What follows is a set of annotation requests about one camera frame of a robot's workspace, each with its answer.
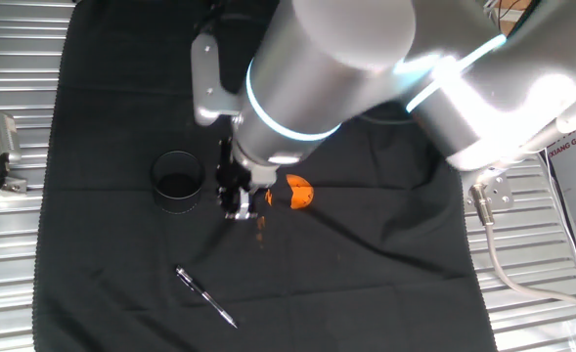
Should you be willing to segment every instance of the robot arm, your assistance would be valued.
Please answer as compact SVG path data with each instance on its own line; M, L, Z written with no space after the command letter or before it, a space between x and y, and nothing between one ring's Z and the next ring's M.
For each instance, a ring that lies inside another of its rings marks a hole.
M576 1L542 6L506 41L473 0L282 0L235 96L202 33L192 47L197 123L232 118L221 164L230 175L219 175L227 216L254 216L249 200L278 167L390 100L416 112L453 166L504 170L576 102Z

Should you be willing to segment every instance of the orange object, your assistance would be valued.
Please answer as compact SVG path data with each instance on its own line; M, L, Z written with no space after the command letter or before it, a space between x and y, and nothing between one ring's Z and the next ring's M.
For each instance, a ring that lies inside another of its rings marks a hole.
M291 187L291 208L302 209L314 200L314 188L304 178L296 175L286 175Z
M266 192L266 201L268 201L268 204L272 206L272 193L270 193L270 190Z

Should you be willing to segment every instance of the white cable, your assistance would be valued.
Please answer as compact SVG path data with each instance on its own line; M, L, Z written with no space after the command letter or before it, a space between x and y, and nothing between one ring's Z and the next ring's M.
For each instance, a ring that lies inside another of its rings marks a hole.
M551 184L551 190L553 190L553 172L551 171L551 161L549 159L548 148L544 148L544 159L546 160L546 169L549 171L549 183Z
M576 298L571 295L546 289L529 288L513 282L510 279L510 277L507 276L507 274L503 270L503 267L501 267L499 258L496 255L496 245L494 243L494 229L492 225L485 225L485 234L487 235L487 247L490 251L490 259L492 259L492 264L494 265L494 271L496 272L496 275L501 279L501 281L505 283L505 285L511 287L511 289L514 289L520 293L529 294L541 298L557 299L565 302L570 302L572 304L576 304Z

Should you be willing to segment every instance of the metal surface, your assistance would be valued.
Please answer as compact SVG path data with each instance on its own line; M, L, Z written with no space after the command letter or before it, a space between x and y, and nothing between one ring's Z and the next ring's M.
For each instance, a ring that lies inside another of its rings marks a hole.
M201 33L192 43L192 81L194 114L197 124L208 126L220 115L240 113L238 96L227 92L220 83L218 43L209 34Z
M475 185L476 183L472 185L471 188L469 188L469 193L465 193L465 212L471 212L475 208L473 197L471 197L472 189ZM484 178L482 180L482 185L485 187L485 193L487 194L486 201L489 202L490 208L492 210L505 210L513 208L513 194L511 193L510 182L508 181L506 173L502 173L490 178Z
M576 295L576 256L564 231L546 169L536 158L507 172L511 210L495 211L499 258L516 282ZM476 211L465 216L468 241L500 351L576 351L576 306L506 287L493 271Z
M33 265L49 127L73 4L0 0L0 110L12 114L26 196L0 202L0 351L32 351Z
M235 143L262 165L302 161L338 124L409 94L441 55L465 57L499 34L474 1L439 3L282 1L240 93Z
M234 215L236 220L247 220L250 218L250 196L247 191L240 189L240 209Z
M0 111L0 159L3 154L7 154L10 164L21 161L21 145L16 121L13 116Z
M33 350L33 265L49 127L72 4L66 0L0 0L0 4L6 4L0 5L0 37L9 37L0 39L0 110L17 119L22 161L13 172L29 181L25 198L0 203L0 351L26 352ZM28 39L34 35L50 39ZM576 294L576 260L540 162L524 161L507 174L514 209L495 214L506 271L523 284ZM467 214L466 222L501 351L576 351L576 308L505 289L490 270L476 214Z
M479 220L481 220L484 226L492 226L494 225L494 216L492 215L492 208L490 207L490 202L488 201L484 188L483 185L477 184L472 186L470 192L474 198Z
M11 201L26 196L26 187L26 180L6 177L5 185L0 191L0 201Z
M250 160L238 145L233 145L232 156L239 165L250 171L250 187L253 190L269 188L277 182L279 166L263 166Z

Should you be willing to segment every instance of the corrugated metal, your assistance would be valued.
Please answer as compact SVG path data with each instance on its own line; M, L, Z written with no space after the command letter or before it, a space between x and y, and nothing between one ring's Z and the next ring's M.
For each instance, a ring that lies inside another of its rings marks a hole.
M506 272L526 286L576 295L576 256L544 164L532 158L507 172L513 209L495 215ZM467 213L472 261L500 351L576 351L576 306L515 292L496 278L485 231Z
M49 126L72 4L0 0L0 110L17 119L27 198L0 202L0 351L33 351L33 265ZM508 273L531 286L576 294L576 258L537 160L509 173L515 208L497 214L496 234ZM466 216L477 276L501 351L576 350L576 307L520 295L491 270L483 229Z
M32 351L33 265L49 127L73 5L0 0L0 110L17 119L27 197L0 202L0 351Z

